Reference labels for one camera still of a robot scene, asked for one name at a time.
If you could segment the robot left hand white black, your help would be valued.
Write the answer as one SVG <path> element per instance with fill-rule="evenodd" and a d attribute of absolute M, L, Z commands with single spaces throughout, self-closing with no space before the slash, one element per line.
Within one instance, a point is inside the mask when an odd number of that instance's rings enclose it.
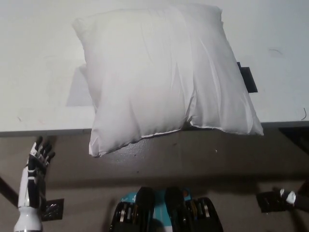
<path fill-rule="evenodd" d="M 18 195 L 19 218 L 15 232 L 42 232 L 42 212 L 46 208 L 45 177 L 55 156 L 50 141 L 39 136 L 34 142 L 22 171 Z"/>

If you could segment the robot right hand white black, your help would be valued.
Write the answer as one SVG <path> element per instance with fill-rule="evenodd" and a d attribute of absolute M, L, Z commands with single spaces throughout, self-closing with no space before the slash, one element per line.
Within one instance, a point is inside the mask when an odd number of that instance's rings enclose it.
<path fill-rule="evenodd" d="M 291 205 L 293 208 L 309 212 L 309 198 L 308 196 L 301 195 L 291 190 L 283 188 L 275 188 L 273 192 L 276 196 L 281 198 L 285 203 Z"/>

